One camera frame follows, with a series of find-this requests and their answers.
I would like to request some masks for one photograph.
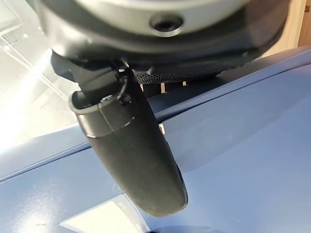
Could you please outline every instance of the mesh grille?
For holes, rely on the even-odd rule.
[[[136,79],[139,84],[148,83],[176,83],[176,82],[192,82],[196,80],[210,77],[211,74],[197,73],[197,74],[139,74]]]

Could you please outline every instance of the sticker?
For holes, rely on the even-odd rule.
[[[150,229],[126,194],[121,194],[59,223],[77,233],[146,233]]]

